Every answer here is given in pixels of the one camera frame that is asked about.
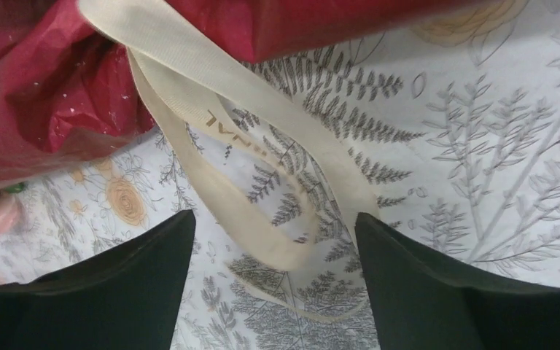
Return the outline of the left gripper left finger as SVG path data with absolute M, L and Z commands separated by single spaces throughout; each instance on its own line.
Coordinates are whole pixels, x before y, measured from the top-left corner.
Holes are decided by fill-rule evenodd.
M 195 225 L 184 210 L 67 268 L 0 285 L 0 349 L 169 349 Z

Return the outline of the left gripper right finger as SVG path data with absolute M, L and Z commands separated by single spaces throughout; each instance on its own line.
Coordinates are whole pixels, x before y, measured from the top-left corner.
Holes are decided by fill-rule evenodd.
M 355 233 L 381 348 L 560 349 L 560 288 L 465 264 L 367 213 Z

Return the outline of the cream ribbon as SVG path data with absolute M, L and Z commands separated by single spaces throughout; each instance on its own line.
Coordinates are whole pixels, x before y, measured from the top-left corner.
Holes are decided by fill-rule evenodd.
M 233 124 L 222 99 L 254 113 L 305 149 L 320 167 L 351 238 L 359 213 L 378 215 L 376 196 L 342 143 L 165 1 L 79 1 L 77 7 L 98 32 L 125 47 L 139 96 L 192 188 L 233 241 L 261 263 L 279 271 L 303 267 L 319 235 L 318 217 L 306 192 L 297 190 L 309 220 L 308 240 L 299 244 L 199 153 L 187 131 L 191 126 L 284 174 L 278 158 Z

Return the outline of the dark red wrapping paper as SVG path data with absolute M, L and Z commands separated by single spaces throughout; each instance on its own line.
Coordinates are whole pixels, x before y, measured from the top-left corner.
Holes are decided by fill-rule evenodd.
M 324 47 L 468 1 L 169 1 L 239 61 Z M 0 189 L 112 154 L 153 125 L 125 49 L 75 1 L 0 1 Z

